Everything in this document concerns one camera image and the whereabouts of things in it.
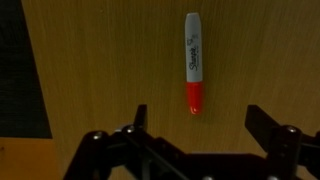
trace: dark background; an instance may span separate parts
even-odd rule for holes
[[[0,137],[51,138],[20,0],[0,0]]]

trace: marker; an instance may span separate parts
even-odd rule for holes
[[[202,109],[201,21],[198,13],[188,13],[185,22],[187,96],[192,114]]]

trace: sharpie logo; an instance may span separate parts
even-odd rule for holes
[[[194,39],[198,39],[198,34],[192,34],[190,39],[187,38],[187,46],[190,46],[193,43]]]
[[[197,71],[199,66],[198,46],[194,46],[189,51],[191,55],[191,62],[189,63],[189,69],[191,70],[195,69]]]

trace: black mechanical part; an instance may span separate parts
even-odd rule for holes
[[[268,153],[185,154],[146,130],[147,106],[138,107],[134,123],[111,136],[103,131],[84,136],[65,180],[105,180],[111,169],[125,166],[141,180],[278,179],[294,180],[298,165],[320,178],[320,134],[305,135],[297,127],[279,125],[258,106],[248,106],[245,126]]]

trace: wooden surface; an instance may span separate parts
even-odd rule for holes
[[[53,140],[1,137],[0,179],[59,179]]]
[[[320,129],[319,1],[24,0],[64,174],[84,133],[109,133],[148,104],[149,133],[185,152],[264,155],[248,104],[313,135]],[[184,20],[202,19],[205,99],[189,113]],[[113,179],[130,179],[120,172]]]

